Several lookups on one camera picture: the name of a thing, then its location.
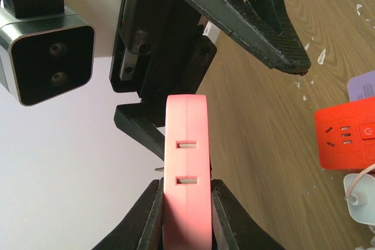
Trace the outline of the white USB charger plug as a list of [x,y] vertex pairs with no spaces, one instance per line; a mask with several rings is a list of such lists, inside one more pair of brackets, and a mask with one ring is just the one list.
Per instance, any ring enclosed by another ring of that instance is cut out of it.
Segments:
[[353,220],[364,225],[374,225],[374,173],[365,174],[346,199]]

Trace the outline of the purple plug adapter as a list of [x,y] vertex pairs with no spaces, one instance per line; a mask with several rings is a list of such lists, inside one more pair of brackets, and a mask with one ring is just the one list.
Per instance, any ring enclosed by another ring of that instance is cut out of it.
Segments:
[[374,97],[375,71],[351,78],[347,83],[349,101]]

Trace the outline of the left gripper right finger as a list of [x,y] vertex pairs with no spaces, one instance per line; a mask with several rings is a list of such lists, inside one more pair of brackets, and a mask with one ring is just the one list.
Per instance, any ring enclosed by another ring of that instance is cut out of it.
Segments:
[[222,180],[211,181],[212,249],[284,250],[246,212]]

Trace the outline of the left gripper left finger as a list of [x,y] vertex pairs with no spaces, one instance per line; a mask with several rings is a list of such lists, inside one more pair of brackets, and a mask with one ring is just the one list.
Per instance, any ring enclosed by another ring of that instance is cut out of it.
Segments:
[[151,181],[121,222],[95,247],[101,249],[163,249],[163,179]]

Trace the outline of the red plug block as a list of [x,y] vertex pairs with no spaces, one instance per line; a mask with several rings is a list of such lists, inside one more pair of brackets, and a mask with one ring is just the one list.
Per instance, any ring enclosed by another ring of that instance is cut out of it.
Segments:
[[319,162],[326,170],[361,171],[374,164],[374,98],[315,112]]

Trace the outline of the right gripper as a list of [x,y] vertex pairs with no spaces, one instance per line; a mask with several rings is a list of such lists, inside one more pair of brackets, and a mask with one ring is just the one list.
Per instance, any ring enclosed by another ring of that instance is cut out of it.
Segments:
[[311,67],[284,0],[121,0],[110,82],[142,103],[116,106],[114,123],[161,160],[167,97],[196,93],[217,52],[200,13],[270,69]]

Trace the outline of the pink cube socket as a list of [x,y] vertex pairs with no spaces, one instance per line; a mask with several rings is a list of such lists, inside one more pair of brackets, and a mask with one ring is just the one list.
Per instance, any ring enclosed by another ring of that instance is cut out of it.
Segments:
[[164,249],[211,249],[212,203],[205,95],[170,95],[163,177]]

